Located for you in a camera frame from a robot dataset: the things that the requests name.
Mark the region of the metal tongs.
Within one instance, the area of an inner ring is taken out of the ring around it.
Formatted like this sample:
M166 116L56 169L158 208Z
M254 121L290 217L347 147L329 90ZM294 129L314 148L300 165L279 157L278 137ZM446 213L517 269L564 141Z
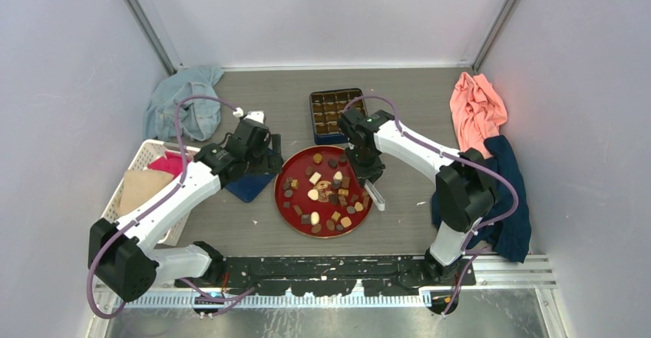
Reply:
M364 185L365 190L368 192L368 195L373 200L375 206L379 211L385 211L386 201L385 198L380 194L377 187L370 181L366 181Z

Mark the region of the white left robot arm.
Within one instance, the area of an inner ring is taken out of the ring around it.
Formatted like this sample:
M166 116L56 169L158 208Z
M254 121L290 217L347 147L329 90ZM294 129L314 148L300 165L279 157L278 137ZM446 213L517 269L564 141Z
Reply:
M158 249L165 233L197 205L227 185L255 174L278 174L280 136L270 134L262 111L241 117L224 145L203 146L174 178L145 204L115 222L100 219L90 229L89 277L98 277L131 302L157 283L186 278L207 287L223 278L222 254L203 241Z

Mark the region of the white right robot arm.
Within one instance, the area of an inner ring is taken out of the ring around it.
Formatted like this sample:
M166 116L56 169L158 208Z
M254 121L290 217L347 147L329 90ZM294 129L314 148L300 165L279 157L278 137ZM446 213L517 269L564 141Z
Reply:
M383 110L366 116L348 109L338 119L338 127L349 144L347 160L366 190L383 174L382 154L399 159L434 183L441 223L425 253L426 274L431 282L446 284L456 274L467 237L498 200L495 179L484 171L482 154L436 144L402 127Z

